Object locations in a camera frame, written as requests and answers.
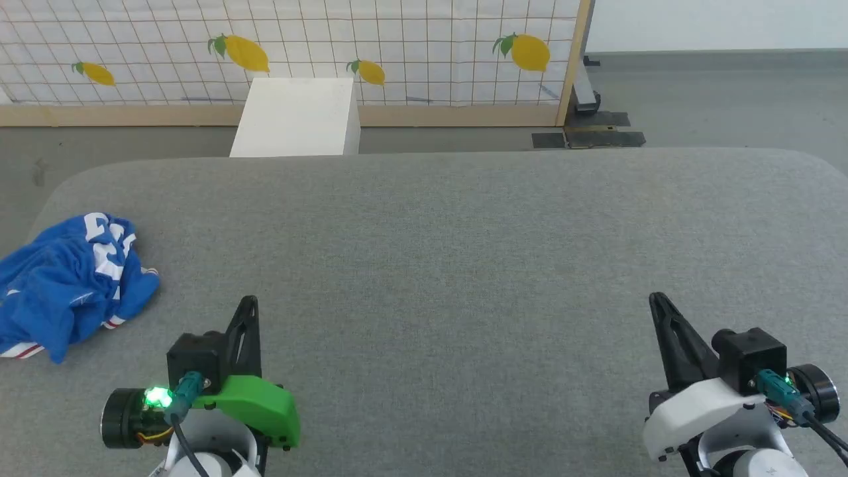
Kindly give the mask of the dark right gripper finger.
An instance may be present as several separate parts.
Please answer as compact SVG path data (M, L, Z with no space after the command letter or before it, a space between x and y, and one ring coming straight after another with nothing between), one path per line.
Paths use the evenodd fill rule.
M691 384L717 377L717 355L685 317L678 335L682 341L686 341L684 346L692 363Z
M651 293L649 307L665 371L667 389L670 392L681 392L691 384L690 379L693 376L692 363L684 346L686 341L682 341L678 335L684 317L663 292Z

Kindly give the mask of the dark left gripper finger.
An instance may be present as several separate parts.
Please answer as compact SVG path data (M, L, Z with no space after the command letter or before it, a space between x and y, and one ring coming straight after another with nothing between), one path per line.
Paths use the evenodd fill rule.
M225 356L229 362L230 374L243 375L248 371L246 362L248 362L249 350L245 351L244 347L250 344L249 331L250 297L243 296L225 332L227 336Z
M258 298L256 296L242 297L243 332L240 347L240 371L261 377L261 346L260 326L258 326Z

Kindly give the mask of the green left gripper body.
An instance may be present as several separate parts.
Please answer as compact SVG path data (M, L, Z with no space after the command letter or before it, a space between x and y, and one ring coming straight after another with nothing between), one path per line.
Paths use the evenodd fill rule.
M174 420L188 437L188 420L202 413L221 411L264 437L269 447L296 448L301 423L293 395L263 378L233 375L220 392L191 390L188 384L164 387L121 388L109 396L101 415L103 444L112 449L162 446L176 436Z

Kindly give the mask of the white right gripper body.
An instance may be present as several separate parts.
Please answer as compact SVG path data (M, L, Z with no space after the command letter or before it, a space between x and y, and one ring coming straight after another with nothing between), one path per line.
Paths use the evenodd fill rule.
M649 458L664 462L794 462L785 429L811 429L836 454L841 440L827 424L840 412L838 390L812 364L783 374L763 370L744 396L721 378L702 380L678 393L655 392L643 442Z

